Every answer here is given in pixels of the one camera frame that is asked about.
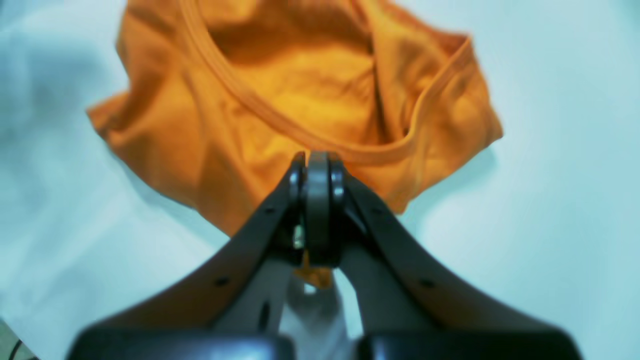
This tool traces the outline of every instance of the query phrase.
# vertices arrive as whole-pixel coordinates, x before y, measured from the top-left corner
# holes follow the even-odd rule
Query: black plastic part
[[[210,332],[93,330],[77,341],[73,360],[294,360],[291,340],[244,334],[211,336]]]
[[[361,359],[578,360],[571,337],[460,279],[426,252],[336,154],[297,154],[278,186],[208,262],[88,329],[71,360],[293,359],[277,330],[304,249],[358,298]]]
[[[579,360],[557,332],[396,332],[366,336],[360,360]]]

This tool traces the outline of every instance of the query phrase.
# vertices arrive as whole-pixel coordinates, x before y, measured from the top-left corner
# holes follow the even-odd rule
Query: white surface
[[[506,132],[405,225],[471,283],[569,330],[587,360],[640,359],[639,3],[401,3],[473,32]],[[123,5],[5,0],[0,13],[0,315],[42,360],[225,242],[124,169],[84,114],[126,86]]]

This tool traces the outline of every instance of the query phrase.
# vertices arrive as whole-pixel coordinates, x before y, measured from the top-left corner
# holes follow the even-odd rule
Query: cable
[[[22,340],[18,339],[18,341],[15,343],[15,346],[13,347],[13,350],[11,350],[11,355],[9,355],[9,360],[15,360],[15,355],[18,354],[18,349],[20,349],[20,345],[22,345]]]
[[[15,360],[16,354],[18,354],[18,350],[20,350],[20,346],[22,345],[22,340],[18,339],[13,346],[13,350],[11,350],[11,354],[9,355],[9,360]],[[28,360],[39,360],[37,357],[31,357]]]

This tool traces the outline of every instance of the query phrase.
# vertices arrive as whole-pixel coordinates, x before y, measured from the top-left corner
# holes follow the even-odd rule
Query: white cloth
[[[506,132],[402,222],[464,279],[564,327],[587,360],[640,359],[636,3],[401,3],[474,34]],[[0,9],[0,316],[42,360],[63,359],[84,326],[167,287],[227,240],[132,175],[84,114],[127,86],[113,48],[123,6]],[[337,314],[356,336],[353,290],[339,278]],[[312,336],[344,337],[335,317],[318,334],[287,309],[283,330],[321,348]],[[307,353],[337,352],[321,350]]]

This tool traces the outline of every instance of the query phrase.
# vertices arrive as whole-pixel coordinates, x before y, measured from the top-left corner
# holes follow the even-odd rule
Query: orange shirt
[[[129,0],[117,49],[130,87],[93,125],[229,236],[298,151],[401,213],[502,136],[469,37],[385,0]]]

